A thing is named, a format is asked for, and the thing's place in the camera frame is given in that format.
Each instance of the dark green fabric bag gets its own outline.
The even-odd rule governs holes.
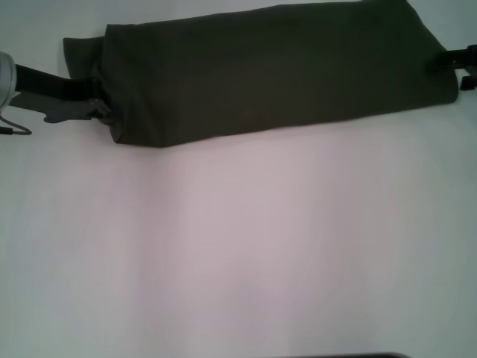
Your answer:
[[[64,39],[72,78],[98,76],[117,143],[167,147],[448,104],[453,71],[406,0],[280,5]]]

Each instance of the olive green cloth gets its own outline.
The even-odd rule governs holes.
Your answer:
[[[117,143],[167,147],[448,104],[453,71],[406,0],[294,4],[64,39],[73,78],[98,76]]]

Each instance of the black bracket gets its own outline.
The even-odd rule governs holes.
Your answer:
[[[105,119],[111,113],[97,78],[69,80],[16,65],[15,91],[19,94],[12,98],[10,106],[44,113],[47,123]]]
[[[440,69],[465,69],[470,76],[462,78],[461,90],[470,91],[477,87],[477,45],[471,45],[465,50],[445,51],[436,59]]]

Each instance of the white backdrop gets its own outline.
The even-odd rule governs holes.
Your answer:
[[[63,37],[276,3],[3,1],[0,50],[66,76]],[[477,2],[411,3],[477,43]],[[4,115],[0,357],[475,356],[477,93],[162,150]]]

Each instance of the wire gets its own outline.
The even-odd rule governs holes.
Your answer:
[[[22,130],[21,132],[19,132],[19,131],[13,131],[12,128],[5,128],[5,129],[10,129],[10,131],[8,131],[9,133],[4,133],[4,134],[17,134],[19,136],[29,136],[31,134],[31,131],[28,128],[23,127],[22,125],[17,125],[13,122],[10,122],[9,120],[3,118],[1,115],[0,115],[0,121],[2,121],[3,123],[6,123],[8,125],[11,125],[12,127],[15,127],[15,128],[18,128],[18,129]]]

